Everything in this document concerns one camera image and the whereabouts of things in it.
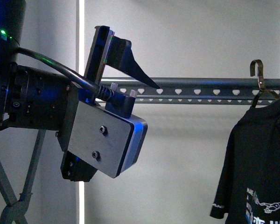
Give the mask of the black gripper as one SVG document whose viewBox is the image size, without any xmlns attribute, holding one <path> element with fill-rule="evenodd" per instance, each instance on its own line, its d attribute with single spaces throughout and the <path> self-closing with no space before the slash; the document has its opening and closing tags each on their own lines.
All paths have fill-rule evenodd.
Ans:
<svg viewBox="0 0 280 224">
<path fill-rule="evenodd" d="M 114 101 L 114 91 L 99 83 L 98 73 L 112 39 L 97 26 L 86 77 L 40 53 L 21 48 L 0 29 L 0 131 L 8 127 L 54 130 L 64 152 L 64 179 L 88 182 L 96 169 L 68 151 L 70 128 L 79 101 Z"/>
</svg>

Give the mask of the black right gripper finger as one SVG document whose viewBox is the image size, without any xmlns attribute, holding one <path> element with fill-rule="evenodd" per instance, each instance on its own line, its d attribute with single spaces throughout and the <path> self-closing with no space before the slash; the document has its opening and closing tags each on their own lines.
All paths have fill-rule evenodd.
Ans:
<svg viewBox="0 0 280 224">
<path fill-rule="evenodd" d="M 106 64 L 149 87 L 159 89 L 159 86 L 135 61 L 131 46 L 131 41 L 113 36 L 107 53 Z"/>
</svg>

